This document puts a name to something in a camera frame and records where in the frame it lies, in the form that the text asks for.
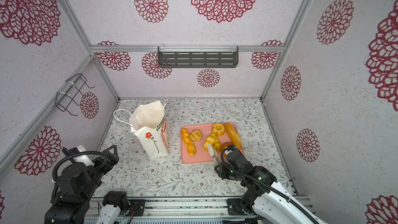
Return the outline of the yellow fake bread roll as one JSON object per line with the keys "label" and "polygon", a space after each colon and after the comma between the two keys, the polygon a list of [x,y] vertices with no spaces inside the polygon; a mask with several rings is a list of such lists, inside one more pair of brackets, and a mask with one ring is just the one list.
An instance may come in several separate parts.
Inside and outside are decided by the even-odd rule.
{"label": "yellow fake bread roll", "polygon": [[193,131],[190,133],[190,139],[191,139],[191,141],[193,141],[193,142],[199,142],[199,141],[201,141],[201,140],[202,140],[202,132],[201,132],[200,130],[198,130],[198,129],[193,130]]}

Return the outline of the orange bundt fake bread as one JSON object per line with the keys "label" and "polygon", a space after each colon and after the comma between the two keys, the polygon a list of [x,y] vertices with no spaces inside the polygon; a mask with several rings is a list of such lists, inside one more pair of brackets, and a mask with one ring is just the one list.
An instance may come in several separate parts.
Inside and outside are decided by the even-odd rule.
{"label": "orange bundt fake bread", "polygon": [[222,123],[215,123],[212,126],[211,132],[217,137],[223,136],[226,132],[225,126]]}
{"label": "orange bundt fake bread", "polygon": [[210,136],[208,136],[206,138],[206,141],[205,141],[205,143],[203,145],[203,148],[205,150],[208,150],[208,145],[212,145],[213,141],[216,140],[216,139],[218,139],[217,136],[214,133],[212,133]]}

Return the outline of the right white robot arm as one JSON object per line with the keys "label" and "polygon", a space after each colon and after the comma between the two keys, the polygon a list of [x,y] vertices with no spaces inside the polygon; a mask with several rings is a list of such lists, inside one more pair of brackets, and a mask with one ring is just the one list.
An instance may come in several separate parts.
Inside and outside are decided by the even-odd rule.
{"label": "right white robot arm", "polygon": [[269,170],[252,165],[236,146],[227,146],[221,155],[210,144],[205,149],[213,158],[220,178],[239,181],[247,188],[240,198],[227,199],[229,215],[256,215],[249,220],[224,220],[223,224],[253,224],[259,220],[272,224],[325,223],[288,193]]}

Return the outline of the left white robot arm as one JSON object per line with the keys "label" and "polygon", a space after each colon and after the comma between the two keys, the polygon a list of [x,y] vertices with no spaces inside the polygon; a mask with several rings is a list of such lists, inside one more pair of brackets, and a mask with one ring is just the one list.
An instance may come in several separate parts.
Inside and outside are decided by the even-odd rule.
{"label": "left white robot arm", "polygon": [[103,151],[62,148],[62,152],[65,157],[52,171],[52,206],[45,214],[44,223],[82,224],[103,176],[119,162],[117,146]]}

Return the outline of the white floral paper bag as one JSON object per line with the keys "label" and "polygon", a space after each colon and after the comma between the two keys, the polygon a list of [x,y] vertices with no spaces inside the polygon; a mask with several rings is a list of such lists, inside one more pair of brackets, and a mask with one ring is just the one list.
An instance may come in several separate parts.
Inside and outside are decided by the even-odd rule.
{"label": "white floral paper bag", "polygon": [[[150,159],[169,155],[169,134],[165,114],[168,102],[168,99],[164,102],[158,100],[139,105],[133,113],[125,109],[116,110],[113,113],[116,120],[130,126],[131,133],[139,139]],[[116,117],[119,111],[130,115],[127,122]]]}

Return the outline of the brown round fake bread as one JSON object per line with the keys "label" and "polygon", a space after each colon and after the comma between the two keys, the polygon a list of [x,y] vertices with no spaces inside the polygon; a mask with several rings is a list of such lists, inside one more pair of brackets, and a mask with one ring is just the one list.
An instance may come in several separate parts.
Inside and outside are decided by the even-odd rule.
{"label": "brown round fake bread", "polygon": [[230,145],[234,146],[231,142],[222,143],[220,146],[220,152],[222,152],[224,149],[226,149]]}

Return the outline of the long golden baguette fake bread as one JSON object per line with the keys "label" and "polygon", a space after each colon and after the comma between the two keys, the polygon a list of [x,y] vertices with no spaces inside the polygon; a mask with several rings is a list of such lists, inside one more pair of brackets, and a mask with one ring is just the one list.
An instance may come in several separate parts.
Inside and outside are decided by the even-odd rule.
{"label": "long golden baguette fake bread", "polygon": [[236,146],[238,150],[241,150],[243,147],[242,141],[237,132],[236,126],[231,123],[225,123],[224,127],[229,139],[231,140],[231,143]]}

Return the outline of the yellow croissant fake bread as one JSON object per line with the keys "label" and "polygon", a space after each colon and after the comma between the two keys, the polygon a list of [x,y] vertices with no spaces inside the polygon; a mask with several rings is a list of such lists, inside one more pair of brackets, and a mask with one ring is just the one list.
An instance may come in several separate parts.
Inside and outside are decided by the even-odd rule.
{"label": "yellow croissant fake bread", "polygon": [[213,141],[212,146],[216,151],[220,151],[221,144],[218,139]]}

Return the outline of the orange twisted fake bread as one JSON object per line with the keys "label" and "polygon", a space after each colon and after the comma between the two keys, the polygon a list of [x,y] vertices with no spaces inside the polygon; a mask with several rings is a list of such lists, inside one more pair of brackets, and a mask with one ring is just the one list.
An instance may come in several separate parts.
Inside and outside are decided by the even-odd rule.
{"label": "orange twisted fake bread", "polygon": [[188,130],[185,129],[185,128],[181,129],[181,136],[182,136],[182,140],[183,140],[183,142],[184,142],[184,144],[185,144],[185,146],[187,148],[188,155],[190,157],[195,156],[196,155],[196,148],[195,148],[195,146],[193,144],[192,139],[190,138],[190,134],[189,134]]}

